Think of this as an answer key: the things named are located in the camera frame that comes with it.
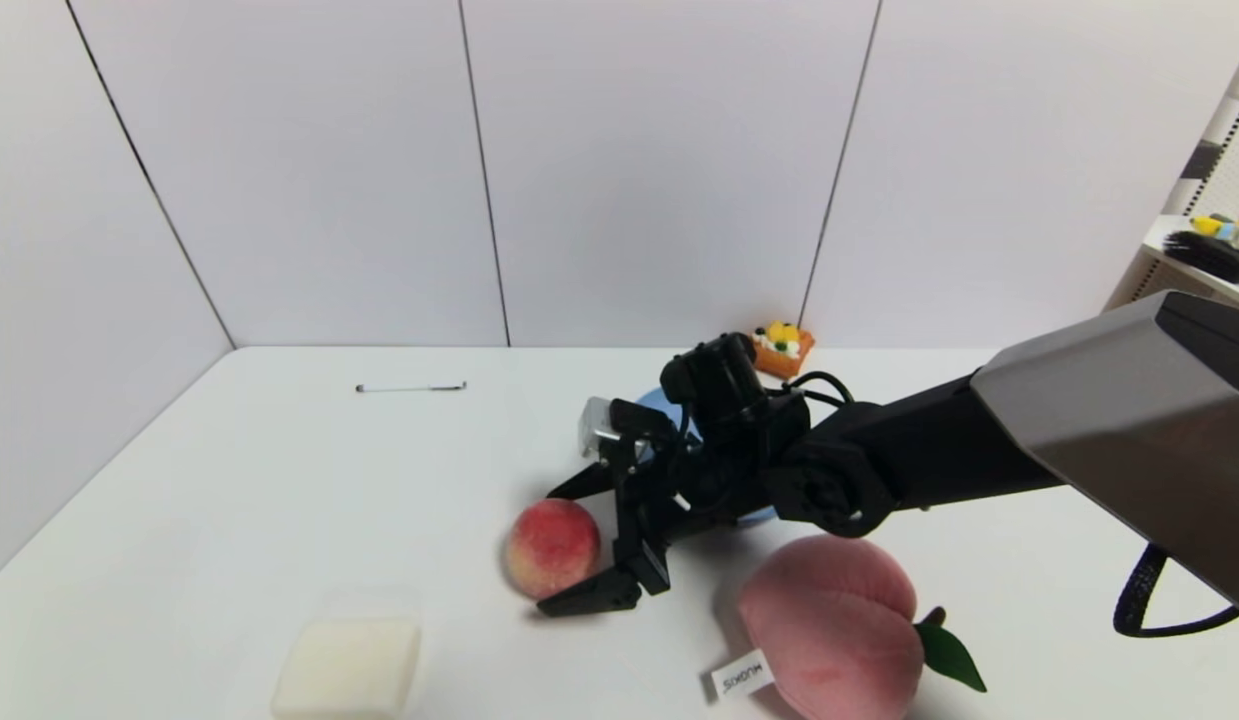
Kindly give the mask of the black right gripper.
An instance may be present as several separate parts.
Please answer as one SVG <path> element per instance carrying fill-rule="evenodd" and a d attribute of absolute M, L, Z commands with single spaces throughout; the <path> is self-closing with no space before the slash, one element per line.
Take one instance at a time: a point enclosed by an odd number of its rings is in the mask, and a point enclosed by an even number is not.
<path fill-rule="evenodd" d="M 707 506 L 693 506 L 683 486 L 695 485 L 706 470 L 701 451 L 667 455 L 642 462 L 636 451 L 618 451 L 610 461 L 591 462 L 551 491 L 546 498 L 577 501 L 615 491 L 615 568 L 575 582 L 536 602 L 546 618 L 632 610 L 646 594 L 672 587 L 668 550 L 688 538 L 716 528 Z"/>

